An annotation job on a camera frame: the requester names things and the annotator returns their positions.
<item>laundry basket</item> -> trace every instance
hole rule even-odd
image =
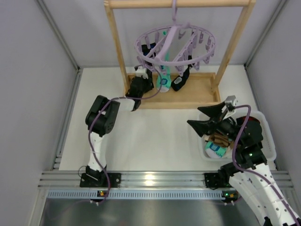
[[[237,119],[237,118],[246,116],[246,114],[247,114],[247,110],[237,109],[236,113],[232,116],[232,118]],[[272,137],[271,131],[269,129],[269,124],[268,124],[267,120],[265,119],[263,113],[261,113],[259,111],[251,111],[250,116],[252,116],[260,121],[260,125],[262,127],[262,136],[263,136],[263,140],[261,142],[262,143],[262,152],[268,161],[274,161],[276,159],[275,144],[274,144],[273,137]],[[202,121],[208,120],[208,116],[201,113],[198,117],[198,120],[202,120]],[[204,136],[198,137],[198,146],[200,149],[200,154],[201,154],[202,158],[205,159],[206,161],[224,161],[224,162],[231,161],[231,156],[228,156],[225,158],[220,158],[220,159],[210,158],[208,156],[208,154],[206,153],[205,145],[206,145],[206,141],[204,140]]]

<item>white table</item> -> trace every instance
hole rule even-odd
[[[202,66],[217,72],[218,66]],[[236,95],[239,104],[257,109],[242,65],[230,65],[219,85],[221,100]],[[85,68],[79,85],[63,150],[60,170],[78,170],[89,160],[86,115],[97,95],[123,95],[119,68]],[[217,170],[225,162],[201,158],[196,132],[186,122],[197,119],[195,110],[137,110],[119,112],[113,131],[106,137],[108,170]]]

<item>wooden stand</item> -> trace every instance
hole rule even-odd
[[[128,74],[124,64],[118,30],[116,26],[114,9],[121,8],[171,8],[173,0],[104,0],[104,7],[109,20],[112,36],[115,42],[117,58],[125,85],[125,90],[129,89],[130,79],[135,74]],[[218,86],[222,76],[233,55],[240,36],[250,17],[256,0],[177,0],[178,8],[191,7],[243,7],[230,38],[228,47],[223,56],[217,74],[215,73],[191,73],[185,86],[175,92],[170,89],[166,93],[159,93],[154,98],[144,100],[141,109],[187,109],[199,106],[216,105],[220,103],[220,93]],[[177,74],[171,74],[172,80]],[[146,93],[144,97],[149,97],[157,90]]]

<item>wall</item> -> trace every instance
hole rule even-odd
[[[289,170],[301,200],[301,1],[287,3],[252,61],[249,74],[259,107],[269,121],[277,161]]]
[[[117,66],[117,56],[102,0],[44,0],[77,60],[83,66]],[[231,64],[246,62],[279,0],[257,0]],[[210,63],[219,64],[241,8],[180,8],[179,22],[190,21],[211,31],[218,40]],[[114,10],[124,60],[137,65],[136,38],[157,26],[171,24],[171,9]]]
[[[0,2],[0,225],[23,226],[75,78],[33,0]]]

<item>white plastic bin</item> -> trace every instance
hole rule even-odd
[[[237,109],[236,113],[232,116],[232,118],[237,119],[237,118],[246,116],[246,114],[247,114],[247,109]],[[269,124],[268,124],[267,120],[265,119],[263,113],[261,113],[259,111],[251,110],[251,116],[258,119],[260,121],[260,125],[262,127],[262,136],[263,136],[262,152],[263,152],[264,156],[267,158],[268,161],[274,161],[276,159],[275,144],[274,144],[274,140],[273,140],[271,131],[269,129]],[[198,120],[202,120],[202,121],[208,120],[208,116],[201,113],[198,117]],[[200,149],[200,153],[201,153],[202,158],[205,159],[206,161],[226,161],[226,162],[231,161],[230,156],[225,157],[225,158],[220,158],[220,159],[210,158],[205,151],[205,145],[206,145],[206,141],[204,140],[204,136],[198,137],[198,146]]]

